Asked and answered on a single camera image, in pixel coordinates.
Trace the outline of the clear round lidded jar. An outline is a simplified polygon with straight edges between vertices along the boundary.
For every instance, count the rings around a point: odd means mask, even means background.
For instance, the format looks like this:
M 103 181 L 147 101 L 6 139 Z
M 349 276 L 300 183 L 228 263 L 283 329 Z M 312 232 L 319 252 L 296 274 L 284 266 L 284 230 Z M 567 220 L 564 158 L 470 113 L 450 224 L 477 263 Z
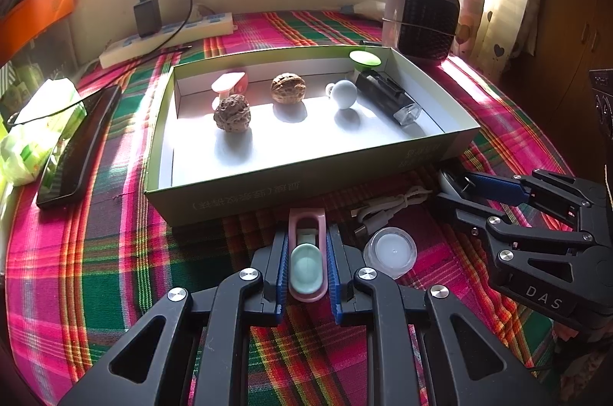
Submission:
M 398 279 L 416 264 L 418 248 L 405 230 L 387 226 L 374 233 L 362 256 L 368 267 Z

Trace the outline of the pink case with teal insert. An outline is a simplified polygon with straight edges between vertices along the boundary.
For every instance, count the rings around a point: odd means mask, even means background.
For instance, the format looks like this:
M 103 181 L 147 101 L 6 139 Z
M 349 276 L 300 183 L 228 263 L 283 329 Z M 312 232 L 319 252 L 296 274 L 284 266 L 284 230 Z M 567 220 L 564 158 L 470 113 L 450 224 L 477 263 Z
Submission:
M 327 227 L 323 208 L 292 209 L 289 215 L 289 291 L 300 302 L 327 292 Z

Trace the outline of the black device with green cap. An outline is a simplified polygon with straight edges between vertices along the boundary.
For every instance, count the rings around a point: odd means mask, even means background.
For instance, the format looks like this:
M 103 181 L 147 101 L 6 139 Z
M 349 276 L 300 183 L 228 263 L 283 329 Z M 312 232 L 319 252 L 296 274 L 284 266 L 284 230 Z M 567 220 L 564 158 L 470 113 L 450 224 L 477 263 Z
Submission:
M 384 115 L 400 127 L 408 127 L 420 116 L 421 106 L 390 76 L 378 72 L 382 60 L 375 54 L 353 50 L 349 58 L 354 65 L 352 81 L 358 91 Z

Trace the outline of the brown walnut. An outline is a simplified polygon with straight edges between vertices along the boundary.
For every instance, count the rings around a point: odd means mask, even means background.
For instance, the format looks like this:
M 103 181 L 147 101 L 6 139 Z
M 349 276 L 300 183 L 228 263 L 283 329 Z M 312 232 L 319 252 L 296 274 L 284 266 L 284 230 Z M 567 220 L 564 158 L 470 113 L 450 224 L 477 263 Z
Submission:
M 225 132 L 243 133 L 251 123 L 251 106 L 243 94 L 230 94 L 219 102 L 213 119 Z
M 294 73 L 277 75 L 270 86 L 271 98 L 277 104 L 294 105 L 305 98 L 305 80 Z

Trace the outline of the pink oblong case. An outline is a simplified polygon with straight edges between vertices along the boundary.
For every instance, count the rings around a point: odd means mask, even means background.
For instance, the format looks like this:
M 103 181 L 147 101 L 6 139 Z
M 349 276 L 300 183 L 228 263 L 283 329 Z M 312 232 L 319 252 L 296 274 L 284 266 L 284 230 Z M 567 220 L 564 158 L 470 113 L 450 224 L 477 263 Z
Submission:
M 212 109 L 216 110 L 219 103 L 232 94 L 245 94 L 248 87 L 248 76 L 245 72 L 229 72 L 218 77 L 211 85 L 215 98 Z

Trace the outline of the white round black-faced gadget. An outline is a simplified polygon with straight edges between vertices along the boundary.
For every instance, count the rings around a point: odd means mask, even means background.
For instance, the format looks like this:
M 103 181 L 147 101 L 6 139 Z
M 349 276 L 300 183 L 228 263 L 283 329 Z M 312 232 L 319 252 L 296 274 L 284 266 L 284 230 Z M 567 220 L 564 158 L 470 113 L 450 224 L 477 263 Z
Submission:
M 451 173 L 447 173 L 445 170 L 440 170 L 438 172 L 438 182 L 439 187 L 442 189 L 442 193 L 459 198 L 464 197 L 459 184 L 456 182 Z

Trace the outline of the plaid tablecloth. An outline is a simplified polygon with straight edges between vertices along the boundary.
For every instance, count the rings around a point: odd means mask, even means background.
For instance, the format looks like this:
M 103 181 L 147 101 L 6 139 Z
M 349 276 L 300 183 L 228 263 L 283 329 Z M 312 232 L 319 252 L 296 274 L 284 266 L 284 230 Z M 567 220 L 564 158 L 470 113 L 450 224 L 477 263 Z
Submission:
M 38 185 L 22 188 L 5 263 L 8 337 L 33 392 L 55 405 L 116 340 L 172 287 L 199 291 L 249 265 L 291 207 L 323 207 L 349 225 L 350 209 L 371 196 L 415 185 L 433 189 L 432 166 L 310 201 L 193 225 L 173 233 L 144 196 L 154 112 L 170 66 L 223 54 L 288 46 L 380 41 L 381 26 L 333 12 L 249 13 L 236 30 L 180 56 L 132 67 L 97 155 L 89 193 L 77 205 L 41 211 Z M 460 162 L 498 176 L 535 168 L 571 174 L 539 127 L 510 98 L 452 59 L 430 74 L 477 120 L 480 132 Z M 525 365 L 553 351 L 553 324 L 488 286 L 479 241 L 438 223 L 425 205 L 394 217 L 416 240 L 416 265 L 400 283 L 445 284 Z M 249 405 L 366 405 L 366 342 L 361 327 L 334 324 L 327 298 L 288 304 L 273 329 L 255 329 L 249 350 Z

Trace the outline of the white cardboard box tray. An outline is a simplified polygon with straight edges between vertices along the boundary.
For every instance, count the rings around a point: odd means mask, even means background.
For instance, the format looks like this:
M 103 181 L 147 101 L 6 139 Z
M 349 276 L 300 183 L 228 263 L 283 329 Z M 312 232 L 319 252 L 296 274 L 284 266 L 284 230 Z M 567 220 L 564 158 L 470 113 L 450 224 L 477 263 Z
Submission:
M 458 157 L 480 126 L 451 94 L 399 52 L 377 48 L 378 72 L 422 108 L 400 127 L 366 98 L 339 110 L 325 88 L 354 70 L 347 46 L 236 53 L 171 69 L 159 106 L 144 194 L 170 226 L 241 214 L 402 173 Z M 219 129 L 212 83 L 245 72 L 251 123 L 243 133 Z M 294 105 L 271 98 L 282 73 L 305 80 Z

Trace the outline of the small grey black heater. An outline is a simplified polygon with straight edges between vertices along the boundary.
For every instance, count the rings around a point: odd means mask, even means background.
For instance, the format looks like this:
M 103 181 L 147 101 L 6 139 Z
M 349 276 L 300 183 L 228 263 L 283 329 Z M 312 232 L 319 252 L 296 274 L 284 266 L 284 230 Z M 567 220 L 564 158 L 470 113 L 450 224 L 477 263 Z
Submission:
M 452 48 L 459 12 L 458 0 L 385 0 L 381 42 L 413 60 L 442 62 Z

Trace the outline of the black smartphone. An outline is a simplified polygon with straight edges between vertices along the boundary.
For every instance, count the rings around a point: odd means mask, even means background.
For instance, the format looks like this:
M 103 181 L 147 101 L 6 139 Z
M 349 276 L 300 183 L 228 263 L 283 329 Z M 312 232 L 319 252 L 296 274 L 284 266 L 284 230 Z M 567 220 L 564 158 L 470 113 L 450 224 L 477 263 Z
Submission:
M 111 85 L 75 107 L 41 173 L 36 197 L 38 208 L 64 207 L 81 201 L 120 98 L 121 88 Z

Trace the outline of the white green tissue pack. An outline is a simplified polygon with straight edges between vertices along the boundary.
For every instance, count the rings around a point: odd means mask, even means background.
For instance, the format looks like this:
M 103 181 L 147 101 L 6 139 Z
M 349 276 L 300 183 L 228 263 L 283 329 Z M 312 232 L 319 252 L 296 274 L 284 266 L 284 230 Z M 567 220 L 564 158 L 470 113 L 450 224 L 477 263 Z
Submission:
M 61 138 L 71 138 L 86 109 L 70 79 L 46 80 L 1 140 L 1 174 L 13 186 L 32 183 Z

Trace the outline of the white power strip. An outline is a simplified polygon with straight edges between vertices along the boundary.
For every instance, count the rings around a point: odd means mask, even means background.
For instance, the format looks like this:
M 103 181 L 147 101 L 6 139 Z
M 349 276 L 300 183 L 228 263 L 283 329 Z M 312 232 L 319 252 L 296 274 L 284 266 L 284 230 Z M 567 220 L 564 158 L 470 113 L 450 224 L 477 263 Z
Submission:
M 103 69 L 134 58 L 150 54 L 161 48 L 175 47 L 177 44 L 193 43 L 204 38 L 228 35 L 234 31 L 234 20 L 231 13 L 218 13 L 204 16 L 198 21 L 182 26 L 180 23 L 163 26 L 153 35 L 141 38 L 138 34 L 110 44 L 99 56 Z

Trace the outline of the black charger adapter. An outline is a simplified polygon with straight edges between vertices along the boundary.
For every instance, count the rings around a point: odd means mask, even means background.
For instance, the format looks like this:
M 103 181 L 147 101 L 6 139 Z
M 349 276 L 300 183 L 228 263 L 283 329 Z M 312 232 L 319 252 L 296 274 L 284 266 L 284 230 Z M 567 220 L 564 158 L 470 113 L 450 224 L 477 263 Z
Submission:
M 158 33 L 162 28 L 159 0 L 138 0 L 133 6 L 137 33 L 141 38 Z

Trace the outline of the orange box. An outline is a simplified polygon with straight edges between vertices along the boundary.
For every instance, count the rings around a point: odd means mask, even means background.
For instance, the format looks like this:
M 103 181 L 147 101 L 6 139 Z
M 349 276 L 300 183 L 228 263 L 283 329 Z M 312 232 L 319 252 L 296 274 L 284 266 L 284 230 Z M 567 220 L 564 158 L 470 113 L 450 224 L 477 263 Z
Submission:
M 1 63 L 9 61 L 29 41 L 73 13 L 74 7 L 74 0 L 22 0 L 1 20 Z

